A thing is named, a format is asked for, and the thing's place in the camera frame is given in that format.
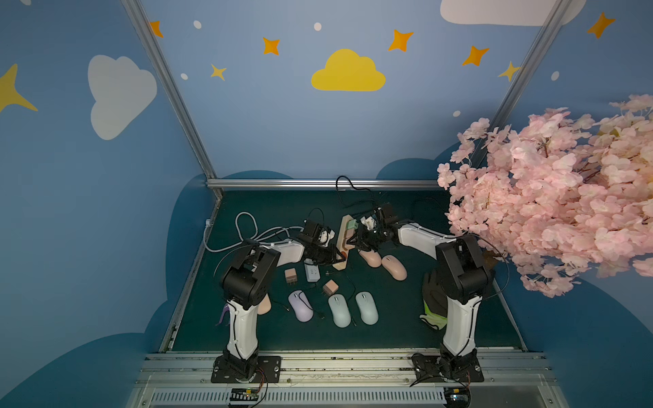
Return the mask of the white power strip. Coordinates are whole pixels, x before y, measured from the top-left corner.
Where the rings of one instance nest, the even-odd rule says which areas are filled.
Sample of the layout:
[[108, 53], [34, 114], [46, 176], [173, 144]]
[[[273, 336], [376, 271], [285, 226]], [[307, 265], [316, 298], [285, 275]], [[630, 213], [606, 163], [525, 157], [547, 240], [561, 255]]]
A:
[[304, 263], [304, 270], [307, 282], [316, 283], [321, 280], [321, 273], [318, 265], [314, 265], [313, 263], [306, 261]]

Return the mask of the pink charger adapter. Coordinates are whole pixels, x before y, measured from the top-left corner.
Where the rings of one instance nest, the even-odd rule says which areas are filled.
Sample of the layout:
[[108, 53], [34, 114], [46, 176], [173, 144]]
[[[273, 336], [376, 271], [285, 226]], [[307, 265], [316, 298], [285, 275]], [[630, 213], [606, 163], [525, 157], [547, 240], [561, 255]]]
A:
[[338, 293], [339, 285], [334, 280], [329, 280], [322, 286], [322, 290], [326, 296], [331, 297]]
[[294, 285], [298, 282], [298, 273], [295, 268], [287, 269], [284, 271], [284, 279], [288, 285]]

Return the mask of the cream red power strip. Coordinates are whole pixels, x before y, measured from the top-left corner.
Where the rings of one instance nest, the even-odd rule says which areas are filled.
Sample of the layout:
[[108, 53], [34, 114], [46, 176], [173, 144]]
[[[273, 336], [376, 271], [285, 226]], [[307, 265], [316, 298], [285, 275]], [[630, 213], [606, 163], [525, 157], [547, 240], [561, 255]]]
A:
[[336, 242], [336, 247], [343, 260], [333, 265], [335, 270], [342, 271], [346, 268], [349, 252], [351, 249], [355, 248], [355, 244], [349, 244], [348, 240], [354, 237], [355, 233], [357, 233], [357, 229], [357, 221], [351, 215], [343, 216], [338, 233], [338, 240]]

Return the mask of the purple wireless mouse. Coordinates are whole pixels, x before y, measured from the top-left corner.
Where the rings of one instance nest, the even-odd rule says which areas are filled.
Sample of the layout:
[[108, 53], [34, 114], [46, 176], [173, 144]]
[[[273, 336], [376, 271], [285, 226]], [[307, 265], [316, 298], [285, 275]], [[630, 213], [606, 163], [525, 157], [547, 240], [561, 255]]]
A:
[[306, 294], [297, 290], [288, 296], [288, 302], [294, 311], [294, 314], [299, 322], [306, 323], [314, 316], [314, 309], [311, 307]]

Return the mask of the light green wireless mouse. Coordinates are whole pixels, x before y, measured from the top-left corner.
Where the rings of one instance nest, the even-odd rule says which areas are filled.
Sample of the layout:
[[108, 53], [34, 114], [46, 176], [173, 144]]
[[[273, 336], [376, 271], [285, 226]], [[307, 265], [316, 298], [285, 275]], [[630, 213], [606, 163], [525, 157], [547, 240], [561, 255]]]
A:
[[351, 315], [347, 300], [342, 294], [334, 294], [328, 299], [333, 322], [338, 328], [346, 328], [351, 323]]

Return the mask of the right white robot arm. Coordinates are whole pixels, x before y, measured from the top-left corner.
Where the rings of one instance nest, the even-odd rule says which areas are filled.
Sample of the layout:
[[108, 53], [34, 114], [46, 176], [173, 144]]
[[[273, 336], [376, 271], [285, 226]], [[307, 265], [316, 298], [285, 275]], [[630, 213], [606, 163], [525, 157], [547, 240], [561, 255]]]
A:
[[341, 229], [345, 245], [377, 252], [392, 243], [416, 249], [437, 261], [435, 284], [447, 298], [447, 325], [440, 350], [454, 358], [472, 355], [476, 350], [478, 311], [494, 282], [478, 237], [471, 233], [450, 236], [413, 221], [400, 221], [389, 204], [345, 225], [355, 226], [351, 235]]

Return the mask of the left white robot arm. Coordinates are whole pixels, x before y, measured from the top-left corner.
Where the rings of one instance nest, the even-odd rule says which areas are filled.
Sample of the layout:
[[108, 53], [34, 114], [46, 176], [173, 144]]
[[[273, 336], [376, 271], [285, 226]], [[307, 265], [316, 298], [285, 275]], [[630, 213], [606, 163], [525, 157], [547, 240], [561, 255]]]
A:
[[242, 362], [258, 356], [258, 306], [268, 294], [272, 275], [279, 266], [305, 260], [315, 265], [345, 260], [334, 229], [306, 220], [294, 238], [270, 244], [247, 240], [236, 249], [220, 282], [231, 314], [227, 355]]

